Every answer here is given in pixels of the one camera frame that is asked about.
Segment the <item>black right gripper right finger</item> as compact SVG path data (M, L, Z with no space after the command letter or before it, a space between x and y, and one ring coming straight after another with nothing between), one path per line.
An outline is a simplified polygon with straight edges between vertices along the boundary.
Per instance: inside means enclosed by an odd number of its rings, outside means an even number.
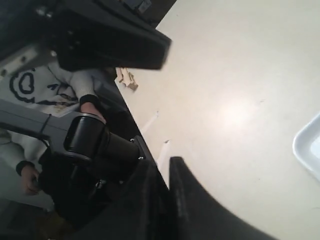
M172 196L178 240L273 240L223 207L199 183L180 156L169 160L169 191Z

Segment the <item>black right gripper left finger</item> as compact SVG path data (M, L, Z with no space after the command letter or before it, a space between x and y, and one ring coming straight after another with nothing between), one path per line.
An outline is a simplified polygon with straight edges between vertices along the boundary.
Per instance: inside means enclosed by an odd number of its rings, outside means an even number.
M91 68L160 70L172 40L121 4L63 4L56 12L56 53L70 72Z

